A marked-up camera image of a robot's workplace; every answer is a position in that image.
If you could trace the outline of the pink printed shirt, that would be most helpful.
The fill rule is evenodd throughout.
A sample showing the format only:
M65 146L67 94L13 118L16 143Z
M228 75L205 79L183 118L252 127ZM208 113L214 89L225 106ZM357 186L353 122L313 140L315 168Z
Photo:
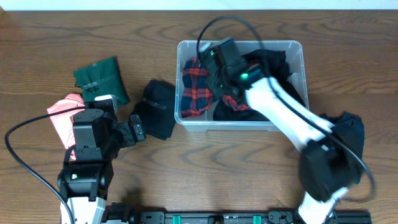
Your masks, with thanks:
M83 107L84 102L80 94L69 94L64 99L58 100L51 107L47 108L47 113L52 114L70 108ZM73 116L81 110L73 110L66 113L51 116L51 122L58 133L65 149L75 145L73 134Z

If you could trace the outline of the dark green garment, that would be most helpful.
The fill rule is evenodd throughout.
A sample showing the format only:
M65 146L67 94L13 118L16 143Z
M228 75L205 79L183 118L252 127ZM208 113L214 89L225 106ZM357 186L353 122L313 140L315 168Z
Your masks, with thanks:
M75 86L82 91L83 101L94 101L97 96L114 95L118 105L130 102L116 56L91 63L73 72Z

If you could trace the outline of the small black garment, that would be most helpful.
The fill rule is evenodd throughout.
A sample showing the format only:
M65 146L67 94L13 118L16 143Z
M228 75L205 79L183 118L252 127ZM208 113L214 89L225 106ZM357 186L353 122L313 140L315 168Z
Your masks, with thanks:
M143 99L134 105L131 114L140 117L146 134L167 140L175 126L175 86L161 80L151 80L143 91Z

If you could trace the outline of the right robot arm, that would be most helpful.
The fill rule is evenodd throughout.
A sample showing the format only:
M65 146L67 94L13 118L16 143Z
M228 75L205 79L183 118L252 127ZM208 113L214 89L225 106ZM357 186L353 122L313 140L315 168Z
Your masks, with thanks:
M364 165L363 123L344 113L339 118L317 116L289 82L286 54L259 46L247 54L233 39L197 45L200 66L208 72L207 87L266 117L300 152L299 181L305 195L294 223L325 223Z

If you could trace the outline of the navy blue garment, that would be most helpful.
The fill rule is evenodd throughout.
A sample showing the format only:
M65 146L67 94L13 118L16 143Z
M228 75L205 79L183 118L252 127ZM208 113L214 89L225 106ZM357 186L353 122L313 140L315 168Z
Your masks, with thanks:
M332 128L333 136L362 159L364 124L361 117L347 111L344 111L340 116L328 116L323 113L320 117L331 122L334 125Z

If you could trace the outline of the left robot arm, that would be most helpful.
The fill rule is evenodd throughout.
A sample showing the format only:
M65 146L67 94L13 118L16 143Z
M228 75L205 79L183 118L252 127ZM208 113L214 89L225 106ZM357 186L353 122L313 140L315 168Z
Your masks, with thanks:
M73 117L75 145L69 148L57 184L66 204L62 223L134 223L137 218L123 203L107 205L120 149L135 146L146 134L138 115L118 122L113 110L86 109Z

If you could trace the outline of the large black garment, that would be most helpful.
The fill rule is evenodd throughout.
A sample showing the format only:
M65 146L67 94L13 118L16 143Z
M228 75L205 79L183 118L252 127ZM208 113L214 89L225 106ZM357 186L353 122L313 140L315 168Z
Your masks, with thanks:
M243 57L250 65L258 64L260 61L267 64L269 73L277 79L280 86L296 101L306 107L305 102L299 95L293 84L288 81L292 75L290 65L286 62L285 51L254 50L244 54ZM233 99L229 95L223 95L218 102L214 112L214 121L269 121L260 112L251 109L242 101Z

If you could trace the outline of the red blue plaid shirt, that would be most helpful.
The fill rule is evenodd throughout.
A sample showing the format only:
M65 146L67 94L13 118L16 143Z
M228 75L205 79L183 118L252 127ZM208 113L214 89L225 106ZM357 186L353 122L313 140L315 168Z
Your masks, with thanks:
M192 57L185 62L182 72L184 89L180 100L182 118L200 117L217 100L222 100L233 111L251 109L250 106L235 100L230 95L216 96L213 94L205 84L208 75L208 70L201 68L196 57Z

